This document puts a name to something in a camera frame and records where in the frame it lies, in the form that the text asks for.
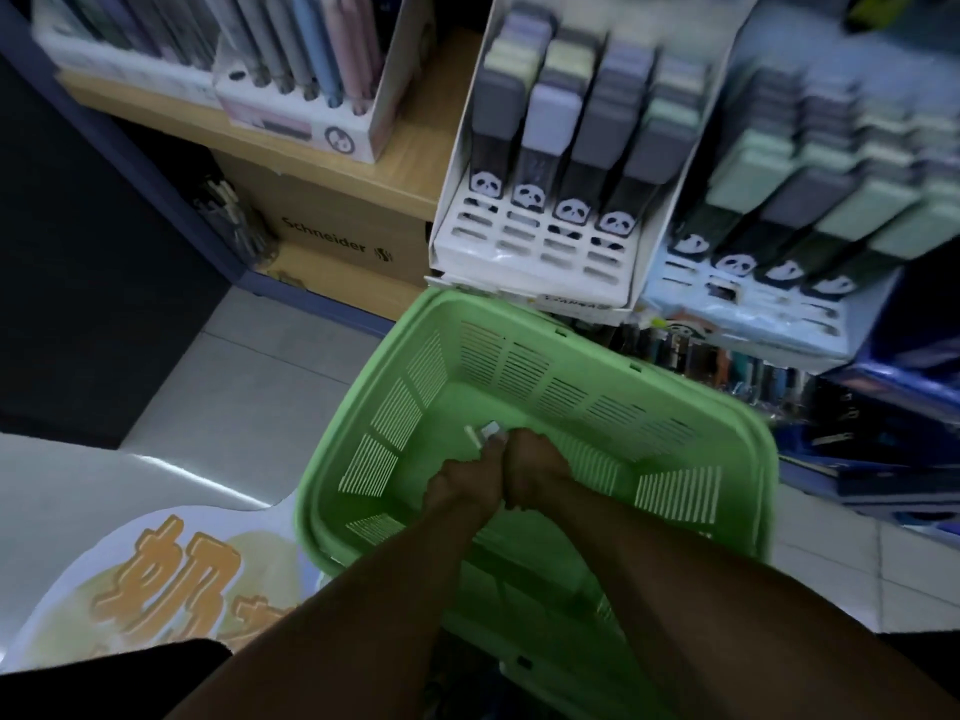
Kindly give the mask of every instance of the cardboard box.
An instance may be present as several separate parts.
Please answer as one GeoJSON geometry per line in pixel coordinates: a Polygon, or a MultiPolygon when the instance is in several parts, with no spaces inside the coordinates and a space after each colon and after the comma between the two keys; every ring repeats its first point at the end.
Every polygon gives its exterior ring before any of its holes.
{"type": "Polygon", "coordinates": [[[281,241],[397,280],[424,285],[430,223],[213,152],[226,179],[281,241]]]}
{"type": "Polygon", "coordinates": [[[143,88],[163,96],[220,108],[213,89],[213,73],[177,65],[109,43],[81,40],[65,34],[59,13],[48,0],[32,0],[33,40],[61,70],[143,88]]]}
{"type": "Polygon", "coordinates": [[[420,75],[434,47],[435,30],[433,0],[402,1],[376,97],[361,115],[354,114],[348,100],[330,108],[323,95],[305,100],[300,89],[282,94],[272,81],[258,88],[223,36],[214,66],[214,87],[234,126],[373,164],[387,145],[407,86],[420,75]]]}

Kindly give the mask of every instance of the wooden shelf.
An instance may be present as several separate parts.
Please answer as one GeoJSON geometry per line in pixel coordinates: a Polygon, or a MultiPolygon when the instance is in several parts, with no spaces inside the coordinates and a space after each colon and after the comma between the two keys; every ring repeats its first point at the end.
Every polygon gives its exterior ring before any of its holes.
{"type": "Polygon", "coordinates": [[[257,271],[390,321],[402,316],[426,289],[426,283],[395,280],[290,241],[281,241],[276,259],[257,271]]]}
{"type": "Polygon", "coordinates": [[[227,114],[130,85],[61,71],[60,82],[84,106],[361,200],[433,220],[470,90],[480,35],[454,30],[435,52],[400,108],[376,164],[231,125],[227,114]]]}

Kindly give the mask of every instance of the schneider logo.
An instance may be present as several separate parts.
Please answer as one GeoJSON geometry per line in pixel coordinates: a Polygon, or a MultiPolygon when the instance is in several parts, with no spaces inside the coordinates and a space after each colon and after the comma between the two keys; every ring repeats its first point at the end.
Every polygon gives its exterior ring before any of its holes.
{"type": "MultiPolygon", "coordinates": [[[[299,230],[300,232],[307,232],[313,235],[314,237],[318,237],[320,240],[326,240],[329,243],[335,243],[344,248],[350,248],[351,250],[358,250],[361,253],[366,253],[367,251],[366,244],[358,244],[357,242],[351,242],[346,237],[337,237],[336,235],[331,235],[330,232],[321,232],[319,229],[313,229],[311,227],[306,226],[305,224],[294,222],[291,219],[288,219],[286,216],[282,216],[281,219],[283,220],[283,224],[286,225],[288,228],[293,228],[295,230],[299,230]]],[[[383,259],[379,253],[377,253],[377,257],[380,257],[381,260],[383,259]]]]}

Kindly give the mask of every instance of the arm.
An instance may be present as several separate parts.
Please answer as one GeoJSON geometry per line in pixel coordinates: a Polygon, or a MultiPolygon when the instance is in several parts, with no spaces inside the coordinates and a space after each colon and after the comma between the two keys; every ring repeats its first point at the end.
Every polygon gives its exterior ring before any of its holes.
{"type": "Polygon", "coordinates": [[[502,444],[448,460],[423,515],[227,661],[168,716],[416,717],[462,558],[500,505],[502,444]]]}
{"type": "Polygon", "coordinates": [[[508,506],[556,522],[599,579],[630,648],[684,717],[956,716],[907,659],[769,566],[601,495],[545,436],[510,433],[508,506]]]}

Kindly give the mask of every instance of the pastel highlighter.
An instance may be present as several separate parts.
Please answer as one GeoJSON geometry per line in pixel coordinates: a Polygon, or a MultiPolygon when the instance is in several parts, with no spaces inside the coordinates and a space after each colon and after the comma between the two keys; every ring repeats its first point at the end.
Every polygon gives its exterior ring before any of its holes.
{"type": "Polygon", "coordinates": [[[353,112],[362,115],[367,111],[364,103],[363,76],[354,55],[347,22],[340,9],[340,0],[319,0],[319,3],[323,12],[323,21],[326,22],[326,31],[330,36],[333,57],[337,60],[337,67],[340,69],[343,90],[353,103],[353,112]]]}
{"type": "Polygon", "coordinates": [[[353,57],[357,61],[357,70],[360,73],[360,83],[363,86],[363,97],[374,97],[374,65],[370,59],[367,43],[364,40],[364,24],[361,19],[360,7],[357,0],[340,0],[340,10],[346,30],[349,33],[350,46],[353,48],[353,57]]]}
{"type": "Polygon", "coordinates": [[[373,69],[374,84],[379,82],[380,74],[383,73],[383,50],[380,49],[380,41],[377,36],[377,18],[374,16],[373,0],[356,0],[357,7],[360,9],[360,18],[363,23],[364,42],[366,43],[366,54],[369,57],[369,63],[373,69]]]}

